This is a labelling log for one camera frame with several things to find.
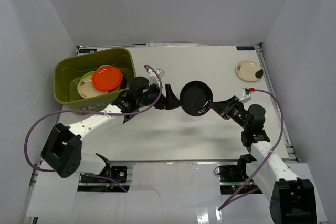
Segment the lime green round plate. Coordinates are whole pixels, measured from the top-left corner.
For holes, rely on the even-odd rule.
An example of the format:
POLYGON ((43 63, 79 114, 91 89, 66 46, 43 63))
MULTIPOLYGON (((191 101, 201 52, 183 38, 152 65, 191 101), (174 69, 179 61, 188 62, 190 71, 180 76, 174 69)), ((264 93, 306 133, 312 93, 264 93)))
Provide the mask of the lime green round plate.
POLYGON ((82 82, 86 82, 86 81, 91 81, 92 80, 92 76, 95 72, 94 71, 90 71, 85 73, 81 78, 80 78, 80 83, 82 82))

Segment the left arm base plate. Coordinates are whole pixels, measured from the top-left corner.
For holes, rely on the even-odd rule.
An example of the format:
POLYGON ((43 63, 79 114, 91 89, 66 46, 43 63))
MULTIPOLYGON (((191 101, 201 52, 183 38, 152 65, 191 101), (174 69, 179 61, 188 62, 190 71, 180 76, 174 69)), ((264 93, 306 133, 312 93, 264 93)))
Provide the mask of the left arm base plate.
POLYGON ((128 168, 111 166, 95 177, 81 175, 78 192, 92 193, 126 193, 130 188, 128 168))

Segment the black round plate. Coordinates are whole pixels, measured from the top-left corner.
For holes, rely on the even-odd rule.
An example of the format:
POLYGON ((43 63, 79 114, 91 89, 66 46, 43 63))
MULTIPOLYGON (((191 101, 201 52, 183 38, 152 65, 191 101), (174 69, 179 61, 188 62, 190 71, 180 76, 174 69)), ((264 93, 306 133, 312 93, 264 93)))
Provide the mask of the black round plate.
POLYGON ((185 113, 190 116, 202 116, 210 110, 213 93, 204 82, 191 81, 181 89, 179 100, 185 113))

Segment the beige plate with characters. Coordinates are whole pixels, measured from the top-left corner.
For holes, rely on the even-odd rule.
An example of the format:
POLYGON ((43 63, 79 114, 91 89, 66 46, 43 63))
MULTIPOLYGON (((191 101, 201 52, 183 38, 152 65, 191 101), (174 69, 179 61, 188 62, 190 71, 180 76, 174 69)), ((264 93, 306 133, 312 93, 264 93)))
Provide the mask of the beige plate with characters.
POLYGON ((92 76, 81 79, 77 85, 77 91, 84 99, 93 98, 108 93, 108 91, 101 91, 93 85, 92 76))

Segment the cream plate with black spot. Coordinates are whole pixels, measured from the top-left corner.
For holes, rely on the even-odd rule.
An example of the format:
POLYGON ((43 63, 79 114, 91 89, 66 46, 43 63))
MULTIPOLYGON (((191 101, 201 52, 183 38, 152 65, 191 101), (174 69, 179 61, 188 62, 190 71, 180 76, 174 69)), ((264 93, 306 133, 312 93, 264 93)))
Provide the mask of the cream plate with black spot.
POLYGON ((263 68, 256 62, 243 60, 235 67, 235 72, 242 80, 247 82, 259 81, 264 76, 263 68))

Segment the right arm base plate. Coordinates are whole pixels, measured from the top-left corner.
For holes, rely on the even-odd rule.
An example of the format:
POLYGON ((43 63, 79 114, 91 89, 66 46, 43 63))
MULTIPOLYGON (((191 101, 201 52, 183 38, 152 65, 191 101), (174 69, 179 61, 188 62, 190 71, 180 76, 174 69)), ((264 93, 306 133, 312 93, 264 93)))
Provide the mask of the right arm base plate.
POLYGON ((219 178, 220 192, 222 195, 233 194, 247 179, 237 165, 222 165, 214 169, 214 174, 219 178))

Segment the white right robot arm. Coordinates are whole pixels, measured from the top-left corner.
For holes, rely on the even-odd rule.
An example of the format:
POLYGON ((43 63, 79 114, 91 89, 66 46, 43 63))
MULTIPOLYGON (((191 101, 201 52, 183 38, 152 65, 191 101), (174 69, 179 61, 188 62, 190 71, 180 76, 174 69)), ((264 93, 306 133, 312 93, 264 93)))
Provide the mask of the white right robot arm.
POLYGON ((275 153, 264 130, 266 110, 258 104, 244 109, 238 97, 211 102, 209 107, 243 128, 241 139, 250 160, 238 166, 237 175, 245 182, 256 183, 269 202, 273 222, 317 223, 313 183, 301 179, 275 153))

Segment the orange round plate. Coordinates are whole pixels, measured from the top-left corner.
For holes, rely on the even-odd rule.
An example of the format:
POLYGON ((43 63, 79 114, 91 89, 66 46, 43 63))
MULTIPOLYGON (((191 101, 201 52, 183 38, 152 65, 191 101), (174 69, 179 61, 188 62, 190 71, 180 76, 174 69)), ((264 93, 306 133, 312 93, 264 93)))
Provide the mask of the orange round plate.
POLYGON ((122 72, 114 66, 100 67, 92 75, 93 85, 101 91, 117 88, 121 84, 122 79, 122 72))

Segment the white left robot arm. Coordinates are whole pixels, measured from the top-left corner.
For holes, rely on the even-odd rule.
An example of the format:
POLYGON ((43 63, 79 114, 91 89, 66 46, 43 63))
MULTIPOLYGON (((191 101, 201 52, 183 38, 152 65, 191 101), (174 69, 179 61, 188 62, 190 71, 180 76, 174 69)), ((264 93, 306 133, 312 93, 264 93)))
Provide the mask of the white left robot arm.
POLYGON ((104 132, 125 124, 143 107, 154 106, 160 110, 172 110, 180 106, 171 86, 166 84, 166 94, 158 84, 150 84, 145 77, 136 77, 129 88, 105 109, 78 123, 56 124, 42 149, 42 159, 61 178, 75 172, 89 173, 101 182, 110 178, 110 161, 101 154, 87 154, 82 147, 104 132))

